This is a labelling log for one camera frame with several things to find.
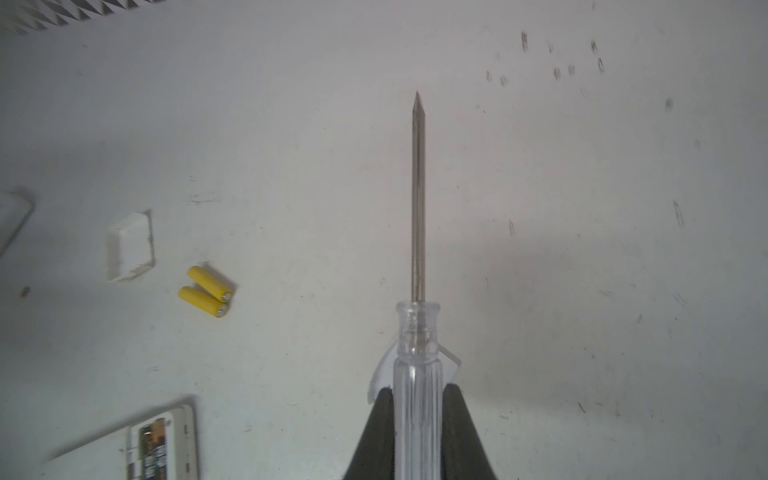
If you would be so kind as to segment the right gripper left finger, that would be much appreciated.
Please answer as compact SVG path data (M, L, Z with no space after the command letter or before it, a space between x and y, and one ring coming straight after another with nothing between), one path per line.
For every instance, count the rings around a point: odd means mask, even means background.
M393 480L395 471L394 400L391 388L379 391L344 480Z

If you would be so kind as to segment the white battery cover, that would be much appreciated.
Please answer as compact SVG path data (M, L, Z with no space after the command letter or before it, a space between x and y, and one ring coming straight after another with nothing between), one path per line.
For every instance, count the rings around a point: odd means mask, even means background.
M369 383L367 400L373 404L384 388L392 388L394 383L394 362L398 358L398 340L395 339L380 359L372 379ZM447 348L440 345L438 359L442 364L442 378L445 384L451 383L461 367L461 360L450 352Z
M155 266L151 211L133 212L107 230L106 273L110 282L136 279Z

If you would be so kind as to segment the clear thin strip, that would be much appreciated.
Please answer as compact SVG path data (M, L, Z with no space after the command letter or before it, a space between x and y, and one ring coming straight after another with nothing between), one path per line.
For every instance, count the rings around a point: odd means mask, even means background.
M441 477L443 379L439 359L439 306L426 299L426 114L415 95L412 108L411 289L398 306L394 364L394 477Z

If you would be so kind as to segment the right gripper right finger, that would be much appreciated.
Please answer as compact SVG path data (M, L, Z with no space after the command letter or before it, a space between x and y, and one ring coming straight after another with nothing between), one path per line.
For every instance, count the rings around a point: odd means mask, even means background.
M442 400L441 478L496 480L458 385L445 386Z

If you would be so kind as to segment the small battery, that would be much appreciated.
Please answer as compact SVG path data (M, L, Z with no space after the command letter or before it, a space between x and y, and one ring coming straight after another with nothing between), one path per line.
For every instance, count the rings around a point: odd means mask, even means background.
M233 296L233 290L226 283L201 266L190 267L187 276L222 303L228 303Z

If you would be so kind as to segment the white remote control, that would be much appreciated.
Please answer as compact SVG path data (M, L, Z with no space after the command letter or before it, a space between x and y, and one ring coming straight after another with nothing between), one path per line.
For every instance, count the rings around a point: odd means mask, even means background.
M34 203L7 190L1 191L0 203L0 255L3 256L34 211Z
M179 404L44 463L30 479L197 479L195 411Z

